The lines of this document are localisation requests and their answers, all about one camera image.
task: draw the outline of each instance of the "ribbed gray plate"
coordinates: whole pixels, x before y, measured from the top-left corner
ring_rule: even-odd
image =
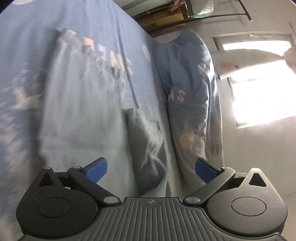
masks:
[[[22,241],[45,239],[24,236]],[[186,207],[178,198],[126,198],[104,208],[83,232],[59,241],[243,241],[218,229],[201,208]],[[260,241],[284,241],[278,233]]]

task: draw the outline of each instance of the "window frame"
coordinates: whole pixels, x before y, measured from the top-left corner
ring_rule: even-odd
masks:
[[[270,32],[244,32],[244,33],[233,33],[233,34],[224,34],[220,36],[213,37],[216,48],[218,51],[223,51],[223,44],[228,43],[238,43],[238,42],[247,42],[247,41],[268,41],[268,40],[281,40],[281,41],[289,41],[291,46],[296,45],[296,36],[292,33],[283,34],[283,33],[270,33]],[[228,86],[230,89],[230,95],[232,103],[235,102],[234,91],[231,84],[231,77],[227,77]],[[235,119],[236,128],[245,128],[253,125],[257,125],[256,123],[240,123]]]

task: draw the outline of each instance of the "bright window pane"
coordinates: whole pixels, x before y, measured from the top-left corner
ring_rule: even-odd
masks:
[[[291,45],[288,41],[252,41],[223,47],[283,55]],[[231,85],[234,114],[239,124],[255,125],[296,114],[296,75],[283,60],[237,71],[231,77]]]

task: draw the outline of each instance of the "mattress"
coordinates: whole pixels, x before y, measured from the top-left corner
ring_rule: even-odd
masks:
[[[161,120],[170,186],[166,195],[183,196],[166,98],[152,58],[158,43],[130,16],[111,0],[16,0],[1,13],[0,25],[0,240],[21,237],[16,206],[48,165],[38,152],[44,80],[65,28],[126,73],[128,106]]]

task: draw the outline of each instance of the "crosshair logo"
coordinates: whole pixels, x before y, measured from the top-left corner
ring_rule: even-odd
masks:
[[[154,204],[155,202],[156,201],[155,200],[152,200],[152,199],[148,201],[148,203],[151,204],[151,205]]]

